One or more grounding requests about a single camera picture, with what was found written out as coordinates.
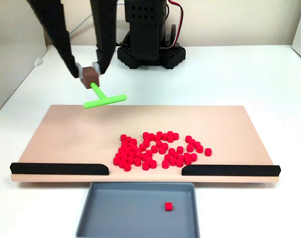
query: wooden board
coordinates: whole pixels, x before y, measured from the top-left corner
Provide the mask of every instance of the wooden board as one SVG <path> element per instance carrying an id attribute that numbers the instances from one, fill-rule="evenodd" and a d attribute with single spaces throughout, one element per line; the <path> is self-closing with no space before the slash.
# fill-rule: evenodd
<path id="1" fill-rule="evenodd" d="M 26 147 L 22 163 L 92 163 L 108 166 L 108 176 L 23 175 L 13 181 L 190 181 L 190 182 L 276 182 L 279 177 L 182 176 L 176 166 L 161 167 L 163 155 L 155 154 L 157 168 L 130 172 L 116 167 L 112 159 L 126 134 L 142 141 L 144 131 L 179 133 L 169 148 L 186 147 L 191 135 L 212 156 L 198 155 L 193 164 L 273 165 L 243 106 L 103 106 L 84 109 L 75 105 L 52 105 Z"/>

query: green plastic stick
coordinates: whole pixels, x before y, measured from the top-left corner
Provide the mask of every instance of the green plastic stick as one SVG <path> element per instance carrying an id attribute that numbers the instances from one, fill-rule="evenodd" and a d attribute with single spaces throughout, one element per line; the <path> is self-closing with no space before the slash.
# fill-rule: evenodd
<path id="1" fill-rule="evenodd" d="M 83 104 L 84 108 L 94 108 L 94 107 L 99 107 L 111 103 L 117 103 L 117 102 L 125 101 L 127 98 L 125 94 L 108 98 L 95 83 L 91 83 L 90 86 L 93 89 L 93 91 L 96 93 L 96 95 L 99 97 L 99 100 L 94 100 L 94 101 L 84 103 Z"/>

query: red cylinder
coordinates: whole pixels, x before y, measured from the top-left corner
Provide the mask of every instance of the red cylinder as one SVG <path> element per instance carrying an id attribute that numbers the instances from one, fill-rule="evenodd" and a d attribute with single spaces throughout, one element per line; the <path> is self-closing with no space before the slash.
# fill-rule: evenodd
<path id="1" fill-rule="evenodd" d="M 194 150 L 193 145 L 191 145 L 191 144 L 187 145 L 187 152 L 193 152 L 193 150 Z"/>
<path id="2" fill-rule="evenodd" d="M 129 156 L 127 158 L 127 162 L 130 163 L 130 165 L 134 164 L 134 157 L 133 156 Z"/>
<path id="3" fill-rule="evenodd" d="M 192 159 L 192 162 L 197 161 L 197 157 L 198 157 L 197 154 L 193 153 L 193 154 L 190 155 L 190 157 Z"/>
<path id="4" fill-rule="evenodd" d="M 119 158 L 118 158 L 118 157 L 115 157 L 115 158 L 113 159 L 113 164 L 114 164 L 115 166 L 118 166 L 118 165 L 119 165 Z"/>
<path id="5" fill-rule="evenodd" d="M 198 142 L 198 141 L 196 141 L 195 143 L 194 143 L 194 148 L 195 149 L 197 149 L 198 148 L 198 146 L 200 146 L 201 145 L 201 143 L 200 142 Z"/>
<path id="6" fill-rule="evenodd" d="M 150 133 L 150 134 L 149 134 L 149 137 L 150 137 L 150 141 L 153 141 L 153 140 L 154 140 L 154 137 L 155 137 L 154 133 Z"/>
<path id="7" fill-rule="evenodd" d="M 161 140 L 167 141 L 168 135 L 167 133 L 164 133 L 163 135 L 161 135 Z"/>
<path id="8" fill-rule="evenodd" d="M 148 132 L 143 132 L 143 138 L 145 139 L 145 136 L 148 136 L 149 133 Z"/>
<path id="9" fill-rule="evenodd" d="M 167 142 L 172 143 L 174 142 L 174 136 L 173 135 L 169 135 L 167 138 Z"/>
<path id="10" fill-rule="evenodd" d="M 151 161 L 150 161 L 150 168 L 151 168 L 151 169 L 156 169 L 156 167 L 157 167 L 157 162 L 156 162 L 156 160 L 151 160 Z"/>
<path id="11" fill-rule="evenodd" d="M 199 153 L 199 154 L 203 153 L 203 146 L 202 145 L 199 145 L 197 147 L 197 153 Z"/>
<path id="12" fill-rule="evenodd" d="M 189 140 L 189 144 L 191 144 L 191 145 L 194 145 L 195 142 L 196 142 L 196 141 L 195 141 L 194 139 L 190 139 L 190 140 Z"/>
<path id="13" fill-rule="evenodd" d="M 185 158 L 185 165 L 191 165 L 192 158 L 191 157 L 186 157 Z"/>
<path id="14" fill-rule="evenodd" d="M 159 141 L 160 140 L 160 135 L 154 136 L 154 141 Z"/>
<path id="15" fill-rule="evenodd" d="M 163 169 L 167 169 L 169 167 L 169 161 L 168 160 L 163 160 L 161 162 L 161 166 Z"/>
<path id="16" fill-rule="evenodd" d="M 171 155 L 169 155 L 169 154 L 165 155 L 165 156 L 164 156 L 164 159 L 170 161 Z"/>
<path id="17" fill-rule="evenodd" d="M 159 148 L 159 153 L 161 154 L 161 155 L 163 155 L 163 154 L 165 154 L 166 153 L 166 150 L 165 150 L 165 148 L 163 147 L 163 146 L 161 146 L 160 148 Z"/>
<path id="18" fill-rule="evenodd" d="M 174 136 L 174 140 L 178 140 L 179 139 L 179 134 L 178 133 L 173 133 Z"/>
<path id="19" fill-rule="evenodd" d="M 162 147 L 164 147 L 165 150 L 168 150 L 168 144 L 166 142 L 162 144 Z"/>
<path id="20" fill-rule="evenodd" d="M 184 162 L 185 156 L 184 155 L 178 155 L 178 160 L 182 160 L 182 162 Z"/>
<path id="21" fill-rule="evenodd" d="M 182 146 L 177 147 L 178 154 L 182 154 L 184 152 L 184 148 Z"/>
<path id="22" fill-rule="evenodd" d="M 142 164 L 142 161 L 141 161 L 140 158 L 136 158 L 136 159 L 134 160 L 134 165 L 135 165 L 136 167 L 141 166 L 141 164 Z"/>
<path id="23" fill-rule="evenodd" d="M 172 155 L 175 152 L 174 148 L 169 148 L 168 149 L 168 154 Z"/>
<path id="24" fill-rule="evenodd" d="M 142 164 L 142 169 L 143 170 L 149 170 L 150 169 L 150 163 L 149 162 L 144 162 Z"/>
<path id="25" fill-rule="evenodd" d="M 165 203 L 165 210 L 166 211 L 172 211 L 173 207 L 172 207 L 172 203 L 171 202 L 166 202 Z"/>
<path id="26" fill-rule="evenodd" d="M 206 148 L 204 151 L 205 156 L 211 156 L 212 150 L 210 148 Z"/>
<path id="27" fill-rule="evenodd" d="M 192 139 L 192 137 L 189 136 L 189 135 L 187 135 L 187 136 L 186 136 L 186 142 L 189 143 L 189 140 L 190 140 L 190 139 Z"/>
<path id="28" fill-rule="evenodd" d="M 122 140 L 125 140 L 125 139 L 126 139 L 126 135 L 125 135 L 125 134 L 121 135 L 121 136 L 120 136 L 120 139 L 121 139 L 121 141 L 122 141 Z"/>
<path id="29" fill-rule="evenodd" d="M 171 166 L 175 166 L 176 163 L 177 163 L 177 159 L 176 159 L 175 157 L 172 157 L 172 158 L 170 159 L 170 165 L 171 165 Z"/>
<path id="30" fill-rule="evenodd" d="M 151 148 L 150 148 L 151 152 L 153 154 L 157 153 L 158 152 L 158 149 L 157 149 L 157 146 L 153 145 Z"/>
<path id="31" fill-rule="evenodd" d="M 180 160 L 180 159 L 178 159 L 177 160 L 177 162 L 176 162 L 176 165 L 177 165 L 177 167 L 183 167 L 183 165 L 184 165 L 184 161 L 183 160 Z"/>

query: red plastic piece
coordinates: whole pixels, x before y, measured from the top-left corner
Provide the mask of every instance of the red plastic piece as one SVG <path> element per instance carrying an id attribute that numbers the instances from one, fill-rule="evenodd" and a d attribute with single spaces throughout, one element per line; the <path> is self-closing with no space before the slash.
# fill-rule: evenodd
<path id="1" fill-rule="evenodd" d="M 144 162 L 143 164 L 142 164 L 142 169 L 143 170 L 149 170 L 150 169 L 150 163 L 149 162 Z"/>
<path id="2" fill-rule="evenodd" d="M 143 144 L 145 145 L 146 148 L 149 148 L 150 141 L 149 140 L 144 140 Z"/>
<path id="3" fill-rule="evenodd" d="M 135 156 L 135 151 L 130 151 L 129 154 L 128 154 L 128 156 L 134 157 Z"/>
<path id="4" fill-rule="evenodd" d="M 172 155 L 175 152 L 174 148 L 169 148 L 168 149 L 168 154 Z"/>
<path id="5" fill-rule="evenodd" d="M 178 159 L 177 160 L 177 162 L 176 162 L 176 165 L 177 165 L 177 167 L 183 167 L 183 165 L 184 165 L 184 161 L 183 160 L 180 160 L 180 159 Z"/>
<path id="6" fill-rule="evenodd" d="M 202 145 L 199 145 L 197 147 L 197 153 L 199 153 L 199 154 L 203 153 L 203 146 Z"/>
<path id="7" fill-rule="evenodd" d="M 124 163 L 124 171 L 129 172 L 131 170 L 131 164 L 130 163 Z"/>
<path id="8" fill-rule="evenodd" d="M 154 136 L 154 141 L 159 141 L 160 140 L 160 135 Z"/>
<path id="9" fill-rule="evenodd" d="M 178 154 L 182 154 L 184 152 L 184 148 L 182 146 L 177 147 Z"/>
<path id="10" fill-rule="evenodd" d="M 167 141 L 168 135 L 167 133 L 164 133 L 163 135 L 161 135 L 161 140 Z"/>
<path id="11" fill-rule="evenodd" d="M 137 145 L 132 145 L 131 148 L 132 148 L 132 150 L 136 150 L 137 149 Z"/>
<path id="12" fill-rule="evenodd" d="M 192 158 L 190 156 L 185 158 L 185 165 L 191 165 L 191 162 Z"/>
<path id="13" fill-rule="evenodd" d="M 147 156 L 148 156 L 147 154 L 142 153 L 141 160 L 142 160 L 142 161 L 146 161 L 146 157 L 147 157 Z"/>
<path id="14" fill-rule="evenodd" d="M 196 141 L 195 141 L 194 139 L 190 139 L 190 140 L 189 140 L 189 144 L 191 144 L 191 145 L 194 145 L 195 142 L 196 142 Z"/>
<path id="15" fill-rule="evenodd" d="M 167 138 L 167 142 L 168 143 L 174 142 L 174 136 L 173 135 L 169 135 L 168 138 Z"/>
<path id="16" fill-rule="evenodd" d="M 192 159 L 192 162 L 197 161 L 197 157 L 198 157 L 197 154 L 193 153 L 193 154 L 190 155 L 190 157 Z"/>
<path id="17" fill-rule="evenodd" d="M 146 151 L 146 146 L 144 144 L 140 144 L 139 148 L 141 151 Z"/>
<path id="18" fill-rule="evenodd" d="M 134 164 L 134 157 L 133 156 L 129 156 L 127 158 L 127 162 L 130 163 L 130 165 Z"/>
<path id="19" fill-rule="evenodd" d="M 165 147 L 163 147 L 163 146 L 161 146 L 158 151 L 161 155 L 166 153 Z"/>
<path id="20" fill-rule="evenodd" d="M 141 161 L 140 158 L 136 158 L 136 159 L 134 160 L 134 165 L 135 165 L 136 167 L 141 166 L 141 164 L 142 164 L 142 161 Z"/>
<path id="21" fill-rule="evenodd" d="M 159 148 L 162 145 L 162 142 L 160 140 L 156 141 L 156 146 Z"/>
<path id="22" fill-rule="evenodd" d="M 134 156 L 135 158 L 141 158 L 142 157 L 142 153 L 141 153 L 141 151 L 140 150 L 136 150 L 135 151 L 135 156 Z"/>
<path id="23" fill-rule="evenodd" d="M 166 142 L 162 144 L 162 147 L 164 147 L 165 150 L 168 150 L 168 144 Z"/>
<path id="24" fill-rule="evenodd" d="M 178 160 L 182 160 L 182 162 L 184 162 L 185 156 L 184 155 L 178 155 Z"/>
<path id="25" fill-rule="evenodd" d="M 178 140 L 179 139 L 179 134 L 178 133 L 173 133 L 174 136 L 174 140 Z"/>
<path id="26" fill-rule="evenodd" d="M 143 138 L 145 139 L 145 136 L 149 136 L 149 133 L 148 132 L 144 132 L 143 133 Z"/>
<path id="27" fill-rule="evenodd" d="M 190 135 L 186 136 L 186 142 L 189 143 L 189 140 L 192 139 L 192 137 Z"/>
<path id="28" fill-rule="evenodd" d="M 172 203 L 171 202 L 165 202 L 165 210 L 166 211 L 172 211 Z"/>
<path id="29" fill-rule="evenodd" d="M 126 135 L 125 134 L 121 135 L 120 139 L 121 139 L 121 141 L 125 140 L 126 139 Z"/>
<path id="30" fill-rule="evenodd" d="M 164 159 L 170 161 L 171 155 L 169 155 L 169 154 L 165 155 L 165 156 L 164 156 Z"/>
<path id="31" fill-rule="evenodd" d="M 113 164 L 114 164 L 115 166 L 118 166 L 118 165 L 119 165 L 119 162 L 120 162 L 120 160 L 119 160 L 118 157 L 115 157 L 115 158 L 113 159 Z"/>
<path id="32" fill-rule="evenodd" d="M 193 152 L 193 150 L 194 150 L 193 145 L 191 145 L 191 144 L 187 145 L 187 152 Z"/>
<path id="33" fill-rule="evenodd" d="M 172 157 L 174 157 L 174 158 L 178 158 L 178 152 L 174 152 L 174 153 L 172 153 Z"/>
<path id="34" fill-rule="evenodd" d="M 150 134 L 149 134 L 149 137 L 150 137 L 150 141 L 153 141 L 153 140 L 154 140 L 154 137 L 155 137 L 154 133 L 150 133 Z"/>
<path id="35" fill-rule="evenodd" d="M 146 161 L 146 162 L 152 161 L 152 157 L 151 157 L 151 156 L 147 156 L 146 159 L 145 159 L 145 161 Z"/>
<path id="36" fill-rule="evenodd" d="M 198 142 L 198 141 L 196 141 L 195 143 L 194 143 L 194 148 L 195 149 L 197 149 L 198 148 L 198 146 L 200 146 L 201 145 L 201 143 L 200 142 Z"/>
<path id="37" fill-rule="evenodd" d="M 124 161 L 123 160 L 120 160 L 119 161 L 119 167 L 122 169 L 122 168 L 124 168 Z"/>
<path id="38" fill-rule="evenodd" d="M 171 166 L 175 166 L 176 163 L 177 163 L 177 159 L 176 159 L 175 157 L 172 157 L 172 158 L 170 159 L 170 165 L 171 165 Z"/>
<path id="39" fill-rule="evenodd" d="M 137 139 L 132 139 L 131 142 L 132 142 L 134 145 L 137 145 Z"/>
<path id="40" fill-rule="evenodd" d="M 162 166 L 163 169 L 169 168 L 169 161 L 168 160 L 163 160 L 161 162 L 161 166 Z"/>
<path id="41" fill-rule="evenodd" d="M 212 150 L 210 148 L 206 148 L 204 151 L 205 156 L 211 156 Z"/>
<path id="42" fill-rule="evenodd" d="M 131 147 L 125 147 L 125 151 L 130 152 L 132 150 Z"/>
<path id="43" fill-rule="evenodd" d="M 157 167 L 157 162 L 156 162 L 156 160 L 151 160 L 151 161 L 150 161 L 150 168 L 151 168 L 151 169 L 156 169 L 156 167 Z"/>
<path id="44" fill-rule="evenodd" d="M 157 153 L 158 152 L 158 149 L 157 149 L 157 146 L 153 145 L 151 148 L 150 148 L 151 152 L 152 153 Z"/>
<path id="45" fill-rule="evenodd" d="M 147 151 L 145 151 L 145 154 L 147 154 L 147 156 L 150 156 L 150 157 L 152 157 L 152 151 L 151 151 L 151 150 L 147 150 Z"/>

